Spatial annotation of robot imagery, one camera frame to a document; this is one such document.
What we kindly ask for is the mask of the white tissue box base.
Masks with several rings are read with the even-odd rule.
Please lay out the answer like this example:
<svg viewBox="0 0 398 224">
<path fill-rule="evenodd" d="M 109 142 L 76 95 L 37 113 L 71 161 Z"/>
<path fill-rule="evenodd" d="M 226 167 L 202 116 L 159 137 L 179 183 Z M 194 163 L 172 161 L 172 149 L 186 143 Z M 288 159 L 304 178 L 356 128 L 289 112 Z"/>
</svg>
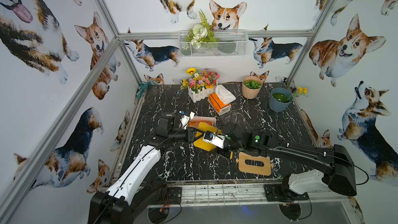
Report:
<svg viewBox="0 0 398 224">
<path fill-rule="evenodd" d="M 200 123 L 205 123 L 207 125 L 215 127 L 216 121 L 217 120 L 214 117 L 195 116 L 195 117 L 193 117 L 193 119 L 190 120 L 188 127 L 194 127 L 196 129 L 199 129 Z"/>
</svg>

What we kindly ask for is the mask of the yellow tissue box lid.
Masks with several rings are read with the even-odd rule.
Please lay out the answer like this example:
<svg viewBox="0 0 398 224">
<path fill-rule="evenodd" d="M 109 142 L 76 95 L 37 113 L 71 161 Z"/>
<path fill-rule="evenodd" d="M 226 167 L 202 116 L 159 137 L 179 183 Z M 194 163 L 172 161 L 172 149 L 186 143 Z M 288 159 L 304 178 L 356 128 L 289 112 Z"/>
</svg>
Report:
<svg viewBox="0 0 398 224">
<path fill-rule="evenodd" d="M 200 148 L 205 151 L 213 152 L 216 151 L 218 146 L 214 145 L 210 140 L 212 138 L 216 138 L 216 135 L 221 137 L 222 132 L 220 129 L 213 127 L 212 125 L 208 124 L 207 122 L 197 122 L 191 125 L 197 129 L 193 145 L 196 148 Z"/>
</svg>

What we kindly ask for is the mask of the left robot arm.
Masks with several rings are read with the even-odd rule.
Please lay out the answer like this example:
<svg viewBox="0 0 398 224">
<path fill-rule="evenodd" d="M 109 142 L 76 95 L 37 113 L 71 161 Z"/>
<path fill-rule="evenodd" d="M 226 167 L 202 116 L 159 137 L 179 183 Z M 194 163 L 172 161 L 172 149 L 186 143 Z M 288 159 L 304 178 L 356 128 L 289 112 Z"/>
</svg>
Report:
<svg viewBox="0 0 398 224">
<path fill-rule="evenodd" d="M 132 224 L 136 217 L 154 201 L 164 183 L 154 183 L 139 190 L 147 174 L 169 147 L 178 142 L 193 142 L 195 129 L 188 126 L 194 112 L 179 115 L 163 113 L 158 125 L 145 138 L 144 146 L 134 162 L 106 192 L 97 192 L 91 199 L 89 224 Z"/>
</svg>

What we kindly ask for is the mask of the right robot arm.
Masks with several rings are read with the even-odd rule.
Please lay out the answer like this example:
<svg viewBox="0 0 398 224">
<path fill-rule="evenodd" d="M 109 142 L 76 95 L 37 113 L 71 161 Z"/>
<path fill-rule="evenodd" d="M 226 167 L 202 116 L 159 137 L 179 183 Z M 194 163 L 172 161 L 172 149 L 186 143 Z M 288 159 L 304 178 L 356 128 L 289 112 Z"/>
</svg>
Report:
<svg viewBox="0 0 398 224">
<path fill-rule="evenodd" d="M 226 123 L 220 128 L 224 137 L 223 150 L 244 152 L 254 157 L 281 158 L 309 166 L 323 173 L 322 183 L 335 193 L 357 195 L 354 162 L 341 145 L 319 148 L 284 141 L 260 132 L 244 129 L 237 123 Z"/>
</svg>

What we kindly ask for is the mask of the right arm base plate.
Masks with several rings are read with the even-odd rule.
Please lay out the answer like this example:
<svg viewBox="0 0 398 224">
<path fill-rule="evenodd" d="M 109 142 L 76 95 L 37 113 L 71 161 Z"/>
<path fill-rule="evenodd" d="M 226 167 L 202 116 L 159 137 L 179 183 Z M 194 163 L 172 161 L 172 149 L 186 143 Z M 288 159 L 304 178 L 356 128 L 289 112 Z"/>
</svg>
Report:
<svg viewBox="0 0 398 224">
<path fill-rule="evenodd" d="M 265 196 L 268 202 L 294 203 L 296 201 L 307 201 L 308 193 L 297 194 L 290 189 L 283 189 L 281 184 L 265 184 Z"/>
</svg>

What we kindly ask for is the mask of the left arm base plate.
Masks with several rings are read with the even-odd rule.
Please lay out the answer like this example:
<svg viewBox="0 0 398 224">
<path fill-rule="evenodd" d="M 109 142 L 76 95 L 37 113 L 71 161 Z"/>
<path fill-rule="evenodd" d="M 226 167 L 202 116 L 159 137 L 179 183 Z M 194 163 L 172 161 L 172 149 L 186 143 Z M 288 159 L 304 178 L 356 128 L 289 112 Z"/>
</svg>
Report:
<svg viewBox="0 0 398 224">
<path fill-rule="evenodd" d="M 182 188 L 166 186 L 158 193 L 158 195 L 150 202 L 150 205 L 168 205 L 181 203 Z"/>
</svg>

